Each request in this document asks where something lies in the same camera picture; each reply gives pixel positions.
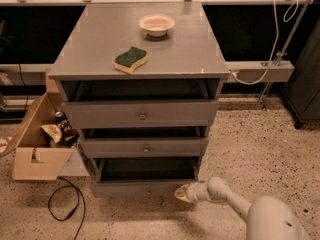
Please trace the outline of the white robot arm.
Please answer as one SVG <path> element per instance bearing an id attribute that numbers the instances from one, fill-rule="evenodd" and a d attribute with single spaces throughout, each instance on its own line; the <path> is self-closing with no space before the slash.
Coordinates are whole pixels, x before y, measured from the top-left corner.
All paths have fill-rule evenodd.
<path id="1" fill-rule="evenodd" d="M 188 202 L 226 202 L 246 223 L 246 240 L 311 240 L 291 209 L 272 196 L 261 196 L 250 203 L 219 177 L 184 184 L 175 197 Z"/>

